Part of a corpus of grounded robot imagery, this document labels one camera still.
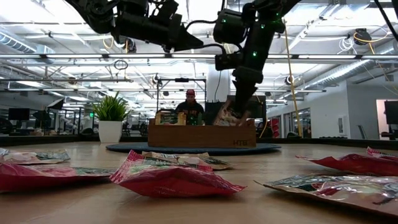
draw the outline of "wooden box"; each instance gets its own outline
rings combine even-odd
[[[255,147],[254,126],[149,125],[148,145],[152,147]]]

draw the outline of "table surface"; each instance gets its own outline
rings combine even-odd
[[[217,157],[234,165],[216,171],[226,180],[247,188],[232,197],[148,198],[112,183],[74,186],[42,192],[0,194],[0,223],[397,223],[391,217],[330,205],[267,189],[267,182],[296,174],[332,170],[296,159],[364,154],[365,149],[314,144],[281,145],[279,152]],[[97,142],[73,142],[9,147],[17,150],[66,149],[71,166],[117,168],[127,154],[110,152]]]

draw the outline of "person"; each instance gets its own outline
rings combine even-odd
[[[194,118],[197,118],[199,114],[202,114],[203,117],[205,110],[196,101],[195,90],[187,90],[186,97],[186,100],[176,107],[175,112],[183,112],[187,115],[187,117],[193,116]]]

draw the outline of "potted plant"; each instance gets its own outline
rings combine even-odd
[[[103,100],[94,105],[94,113],[99,119],[99,140],[101,143],[118,143],[122,136],[122,121],[127,118],[130,110],[127,102],[118,99],[119,92],[113,96],[105,96]]]

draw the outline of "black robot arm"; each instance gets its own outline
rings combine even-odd
[[[236,110],[242,111],[261,83],[262,69],[275,32],[283,33],[282,17],[300,0],[255,0],[243,6],[242,12],[224,9],[218,13],[213,32],[219,43],[234,44],[239,50],[216,55],[217,70],[234,69],[236,77]],[[111,33],[116,42],[128,37],[163,46],[165,52],[199,49],[209,45],[187,32],[177,14],[174,0],[66,0],[87,24],[99,34]],[[157,14],[149,14],[149,4]]]

